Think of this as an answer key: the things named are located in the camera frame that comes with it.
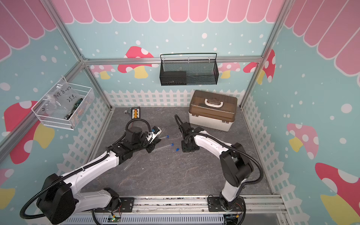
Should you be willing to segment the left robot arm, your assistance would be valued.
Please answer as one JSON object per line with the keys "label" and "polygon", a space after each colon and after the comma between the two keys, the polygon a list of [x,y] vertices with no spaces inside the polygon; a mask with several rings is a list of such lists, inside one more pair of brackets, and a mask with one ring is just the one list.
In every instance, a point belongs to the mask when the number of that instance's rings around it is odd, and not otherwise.
{"label": "left robot arm", "polygon": [[41,191],[33,196],[20,210],[22,219],[46,217],[52,224],[64,222],[78,212],[96,209],[111,213],[123,206],[116,191],[106,187],[100,191],[81,193],[88,183],[119,166],[133,157],[135,152],[146,150],[151,153],[161,141],[161,128],[150,127],[144,119],[130,120],[124,134],[113,144],[105,148],[99,157],[61,176],[49,175],[44,181]]}

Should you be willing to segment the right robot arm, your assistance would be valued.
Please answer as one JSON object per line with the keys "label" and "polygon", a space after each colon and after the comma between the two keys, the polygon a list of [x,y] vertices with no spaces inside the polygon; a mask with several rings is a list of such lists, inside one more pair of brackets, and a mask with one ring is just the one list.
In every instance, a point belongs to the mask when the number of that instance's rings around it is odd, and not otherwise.
{"label": "right robot arm", "polygon": [[183,122],[177,114],[174,118],[183,137],[183,152],[194,152],[204,148],[220,161],[226,183],[219,197],[208,196],[209,211],[239,210],[244,213],[245,201],[238,194],[245,186],[257,184],[263,179],[264,172],[260,163],[248,155],[240,143],[225,143],[201,127],[192,128],[190,123]]}

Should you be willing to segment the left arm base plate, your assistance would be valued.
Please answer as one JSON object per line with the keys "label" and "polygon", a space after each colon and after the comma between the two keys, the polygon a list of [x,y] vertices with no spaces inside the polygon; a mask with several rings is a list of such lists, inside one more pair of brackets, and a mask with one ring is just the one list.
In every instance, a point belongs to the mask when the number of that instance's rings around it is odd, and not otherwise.
{"label": "left arm base plate", "polygon": [[134,200],[133,197],[113,197],[105,208],[96,208],[95,212],[130,213],[133,211]]}

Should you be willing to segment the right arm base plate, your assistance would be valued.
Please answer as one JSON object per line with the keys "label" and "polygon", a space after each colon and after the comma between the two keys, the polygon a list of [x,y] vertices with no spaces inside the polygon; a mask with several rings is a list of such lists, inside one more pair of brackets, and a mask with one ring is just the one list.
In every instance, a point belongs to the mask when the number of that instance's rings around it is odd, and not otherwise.
{"label": "right arm base plate", "polygon": [[209,212],[243,212],[246,209],[244,199],[237,197],[228,202],[225,198],[219,196],[207,196]]}

